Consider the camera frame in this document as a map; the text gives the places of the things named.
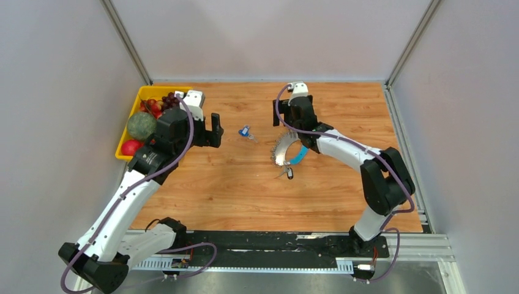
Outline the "silver crescent key organizer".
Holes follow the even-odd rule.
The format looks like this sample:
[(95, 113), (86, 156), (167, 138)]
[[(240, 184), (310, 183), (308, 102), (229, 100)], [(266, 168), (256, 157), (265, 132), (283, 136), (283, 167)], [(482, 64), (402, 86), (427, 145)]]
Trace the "silver crescent key organizer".
[[(298, 152), (290, 155), (289, 151), (294, 146), (299, 147)], [(281, 171), (284, 165), (289, 165), (293, 169), (293, 166), (303, 161), (307, 153), (308, 148), (301, 143), (297, 132), (287, 131), (276, 139), (271, 149), (271, 162)]]

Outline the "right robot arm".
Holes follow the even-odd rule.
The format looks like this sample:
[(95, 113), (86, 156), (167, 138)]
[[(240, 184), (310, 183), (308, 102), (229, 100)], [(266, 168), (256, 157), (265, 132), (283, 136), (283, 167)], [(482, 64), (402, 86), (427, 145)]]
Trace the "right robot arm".
[(366, 255), (374, 247), (373, 239), (394, 215), (414, 211), (416, 187), (399, 150), (369, 147), (318, 121), (311, 96), (276, 98), (272, 106), (274, 126), (283, 124), (307, 149), (332, 157), (360, 174), (367, 207), (349, 231), (353, 253)]

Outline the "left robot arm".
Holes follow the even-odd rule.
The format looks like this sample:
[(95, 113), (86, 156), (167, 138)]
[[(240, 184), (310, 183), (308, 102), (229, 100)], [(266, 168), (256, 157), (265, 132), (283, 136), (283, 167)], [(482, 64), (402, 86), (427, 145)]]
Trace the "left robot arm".
[(157, 192), (192, 146), (218, 148), (223, 128), (211, 114), (211, 130), (193, 110), (172, 108), (156, 122), (154, 133), (136, 151), (121, 185), (91, 228), (75, 243), (64, 243), (58, 255), (73, 271), (102, 293), (113, 293), (129, 271), (150, 256), (189, 250), (187, 228), (165, 217), (152, 229), (128, 240), (123, 237), (143, 205)]

